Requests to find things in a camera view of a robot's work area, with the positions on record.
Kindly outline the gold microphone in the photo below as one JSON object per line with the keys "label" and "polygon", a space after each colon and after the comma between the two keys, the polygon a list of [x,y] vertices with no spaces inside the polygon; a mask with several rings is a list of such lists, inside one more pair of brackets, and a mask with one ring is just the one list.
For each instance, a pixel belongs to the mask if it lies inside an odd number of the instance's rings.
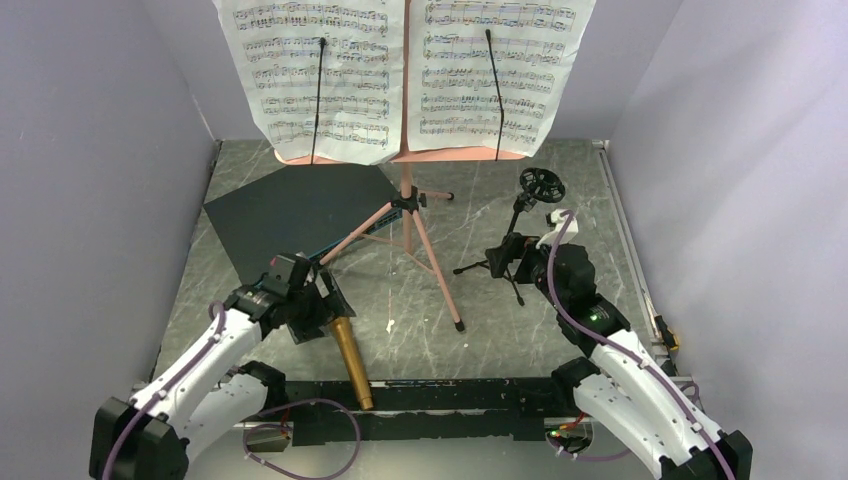
{"label": "gold microphone", "polygon": [[338,345],[349,380],[363,411],[374,409],[373,394],[349,317],[337,317],[330,330]]}

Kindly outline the pink music stand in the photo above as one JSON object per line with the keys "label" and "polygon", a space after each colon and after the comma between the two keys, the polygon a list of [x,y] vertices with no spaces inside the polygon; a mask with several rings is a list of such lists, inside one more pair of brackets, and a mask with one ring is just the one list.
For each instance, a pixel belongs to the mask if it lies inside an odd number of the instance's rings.
{"label": "pink music stand", "polygon": [[[460,333],[465,331],[465,324],[456,307],[447,281],[443,275],[429,239],[420,209],[423,204],[420,198],[423,195],[433,198],[452,201],[455,195],[450,192],[425,191],[414,185],[412,166],[414,164],[436,163],[436,162],[466,162],[466,161],[492,161],[498,160],[520,160],[522,156],[518,153],[491,149],[482,146],[443,148],[414,151],[408,145],[409,122],[408,94],[402,94],[403,106],[401,115],[401,137],[399,153],[391,158],[391,161],[401,166],[400,187],[394,197],[385,205],[380,207],[366,221],[352,230],[343,240],[338,242],[332,249],[319,257],[319,263],[327,266],[335,260],[344,249],[354,241],[364,238],[386,243],[403,249],[419,267],[425,272],[433,275],[444,297],[445,303],[451,313],[453,324]],[[384,216],[396,210],[402,214],[403,237],[400,243],[370,235],[368,231],[374,227]]]}

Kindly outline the sheet music page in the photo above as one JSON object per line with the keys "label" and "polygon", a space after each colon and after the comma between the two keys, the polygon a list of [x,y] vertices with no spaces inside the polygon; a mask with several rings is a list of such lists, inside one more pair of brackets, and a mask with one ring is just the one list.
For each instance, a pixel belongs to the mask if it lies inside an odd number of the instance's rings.
{"label": "sheet music page", "polygon": [[547,138],[593,1],[412,1],[407,144],[533,156]]}
{"label": "sheet music page", "polygon": [[289,164],[400,151],[403,1],[217,1],[252,119]]}

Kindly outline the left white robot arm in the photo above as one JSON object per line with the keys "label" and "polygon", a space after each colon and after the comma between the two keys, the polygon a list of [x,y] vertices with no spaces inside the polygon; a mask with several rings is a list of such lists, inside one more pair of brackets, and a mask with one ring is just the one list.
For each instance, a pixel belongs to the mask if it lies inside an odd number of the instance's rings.
{"label": "left white robot arm", "polygon": [[211,323],[174,364],[128,400],[98,409],[89,459],[93,479],[182,479],[190,463],[236,423],[292,412],[285,375],[262,362],[237,362],[285,327],[300,344],[335,336],[359,405],[374,407],[354,342],[350,307],[332,274],[302,255],[278,254],[254,283],[208,307]]}

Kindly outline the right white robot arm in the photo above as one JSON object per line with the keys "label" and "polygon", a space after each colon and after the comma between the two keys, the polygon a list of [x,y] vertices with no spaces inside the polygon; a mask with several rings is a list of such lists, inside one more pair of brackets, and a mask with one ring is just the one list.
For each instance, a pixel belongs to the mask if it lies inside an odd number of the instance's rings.
{"label": "right white robot arm", "polygon": [[551,374],[551,401],[564,415],[600,422],[656,479],[748,479],[753,446],[727,432],[660,368],[620,310],[595,283],[586,249],[506,235],[485,252],[494,278],[532,285],[556,309],[580,357]]}

